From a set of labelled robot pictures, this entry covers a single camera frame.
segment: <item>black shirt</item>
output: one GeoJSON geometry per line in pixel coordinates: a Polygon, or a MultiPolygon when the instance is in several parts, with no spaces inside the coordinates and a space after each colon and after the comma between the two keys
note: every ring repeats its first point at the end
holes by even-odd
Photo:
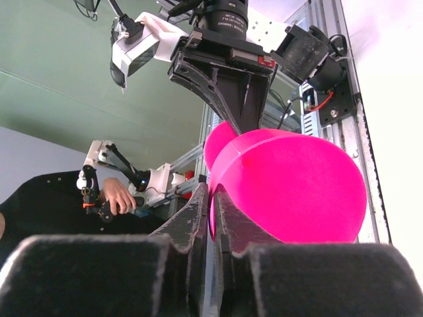
{"type": "Polygon", "coordinates": [[[6,226],[0,239],[0,267],[19,242],[35,234],[149,234],[164,221],[154,215],[118,215],[103,223],[82,207],[79,171],[37,176],[0,205],[6,226]]]}

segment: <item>pink object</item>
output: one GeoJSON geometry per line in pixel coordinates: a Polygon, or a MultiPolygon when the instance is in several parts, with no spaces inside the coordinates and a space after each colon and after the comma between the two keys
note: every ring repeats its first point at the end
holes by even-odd
{"type": "MultiPolygon", "coordinates": [[[[210,190],[225,186],[234,204],[283,242],[354,242],[366,191],[353,160],[332,143],[277,129],[240,136],[227,122],[208,137],[210,190]]],[[[215,231],[213,205],[210,215],[215,231]]]]}

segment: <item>human hand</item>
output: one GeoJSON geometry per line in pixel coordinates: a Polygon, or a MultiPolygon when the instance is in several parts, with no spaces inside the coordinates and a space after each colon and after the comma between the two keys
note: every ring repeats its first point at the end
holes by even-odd
{"type": "Polygon", "coordinates": [[[128,189],[117,179],[107,178],[103,182],[102,195],[105,201],[110,202],[110,211],[114,216],[127,213],[130,208],[136,208],[137,203],[128,189]]]}

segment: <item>ceiling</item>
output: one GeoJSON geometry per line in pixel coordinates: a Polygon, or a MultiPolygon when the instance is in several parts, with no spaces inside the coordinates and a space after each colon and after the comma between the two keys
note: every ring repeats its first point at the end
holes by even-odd
{"type": "MultiPolygon", "coordinates": [[[[119,4],[134,18],[159,11],[154,1],[119,4]]],[[[83,152],[109,139],[136,167],[158,167],[198,143],[204,103],[157,60],[122,94],[108,67],[113,18],[107,1],[97,22],[73,0],[0,1],[0,125],[83,152]]]]}
{"type": "Polygon", "coordinates": [[[306,2],[307,0],[249,0],[249,6],[262,15],[283,23],[306,2]]]}

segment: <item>white plastic part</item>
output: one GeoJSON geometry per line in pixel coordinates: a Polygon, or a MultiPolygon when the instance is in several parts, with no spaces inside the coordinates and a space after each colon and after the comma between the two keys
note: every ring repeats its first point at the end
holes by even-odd
{"type": "Polygon", "coordinates": [[[153,46],[157,46],[155,47],[155,59],[170,62],[179,38],[188,35],[177,26],[151,13],[142,12],[135,21],[142,22],[144,25],[141,39],[133,44],[126,45],[122,33],[112,46],[112,61],[125,76],[128,74],[132,61],[153,46]]]}
{"type": "Polygon", "coordinates": [[[102,155],[103,152],[107,151],[106,145],[113,145],[113,142],[94,140],[91,143],[90,149],[88,150],[84,165],[95,167],[98,161],[109,163],[102,155]]]}
{"type": "Polygon", "coordinates": [[[267,53],[276,50],[286,37],[285,29],[289,24],[272,20],[250,7],[248,18],[247,40],[261,45],[267,53]]]}
{"type": "Polygon", "coordinates": [[[178,185],[181,185],[183,182],[185,182],[185,176],[173,173],[173,178],[171,182],[172,188],[177,187],[178,185]]]}
{"type": "Polygon", "coordinates": [[[151,169],[149,171],[150,181],[147,185],[147,189],[143,193],[140,193],[140,196],[144,197],[146,205],[154,205],[166,197],[171,165],[165,163],[158,169],[151,169]]]}
{"type": "Polygon", "coordinates": [[[87,179],[85,177],[81,176],[81,173],[79,173],[79,178],[77,180],[77,187],[82,190],[84,187],[87,187],[87,179]]]}
{"type": "Polygon", "coordinates": [[[128,191],[133,196],[138,195],[137,188],[131,182],[129,182],[128,191]]]}

